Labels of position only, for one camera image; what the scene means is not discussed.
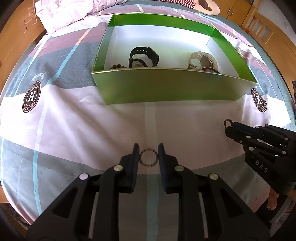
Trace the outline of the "person's right hand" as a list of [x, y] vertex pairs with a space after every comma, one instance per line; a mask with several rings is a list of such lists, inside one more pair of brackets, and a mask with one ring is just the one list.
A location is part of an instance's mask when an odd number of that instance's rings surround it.
[[272, 188], [270, 188], [269, 196], [267, 199], [267, 209], [274, 210], [277, 206], [277, 199], [279, 194], [277, 194]]

